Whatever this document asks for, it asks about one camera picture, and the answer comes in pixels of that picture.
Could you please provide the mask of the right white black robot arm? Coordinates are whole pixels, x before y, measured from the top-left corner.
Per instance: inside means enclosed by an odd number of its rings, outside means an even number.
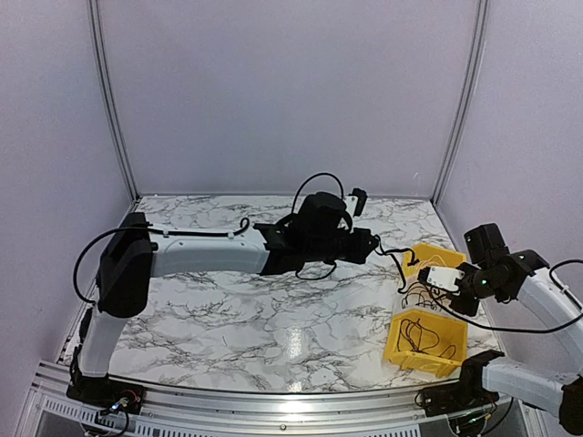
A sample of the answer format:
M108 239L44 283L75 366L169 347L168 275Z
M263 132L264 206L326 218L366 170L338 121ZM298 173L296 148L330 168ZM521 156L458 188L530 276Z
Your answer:
M516 300L529 309L582 367L582 303L534 250L511 252L495 223L468 230L465 244L471 263L456 285L460 297L474 303L493 297L498 302ZM514 361L499 351L481 352L464 361L460 381L451 399L469 408L486 392L504 393L556 417L571 435L582 433L582 374L559 376L543 373Z

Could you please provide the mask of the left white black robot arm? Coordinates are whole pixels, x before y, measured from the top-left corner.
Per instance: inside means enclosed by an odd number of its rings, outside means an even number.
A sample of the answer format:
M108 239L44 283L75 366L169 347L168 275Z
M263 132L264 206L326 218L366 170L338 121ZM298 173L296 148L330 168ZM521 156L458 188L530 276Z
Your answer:
M175 229L133 212L120 227L103 232L84 248L106 239L96 275L98 295L89 300L69 367L71 391L106 405L119 391L109 364L128 320L148 302L153 278L186 272L231 271L260 276L300 272L306 264L362 265L379 246L370 229L353 221L363 213L365 191L316 192L275 223L243 218L234 230Z

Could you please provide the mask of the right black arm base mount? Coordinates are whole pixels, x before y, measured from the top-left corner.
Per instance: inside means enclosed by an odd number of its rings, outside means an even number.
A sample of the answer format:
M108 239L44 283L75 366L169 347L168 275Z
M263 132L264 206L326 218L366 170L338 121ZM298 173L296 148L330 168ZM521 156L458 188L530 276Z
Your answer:
M427 417L495 406L498 400L496 392L476 389L461 381L424 387L414 397L414 403L424 410Z

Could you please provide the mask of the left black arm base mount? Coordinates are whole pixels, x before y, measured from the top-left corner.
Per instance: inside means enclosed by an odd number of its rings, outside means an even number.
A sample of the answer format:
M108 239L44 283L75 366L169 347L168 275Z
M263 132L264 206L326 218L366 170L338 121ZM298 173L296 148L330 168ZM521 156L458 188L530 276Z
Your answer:
M116 402L126 399L122 404L123 409L129 414L138 414L144 400L145 387L108 378L88 378L71 382L67 387L66 396L111 412Z

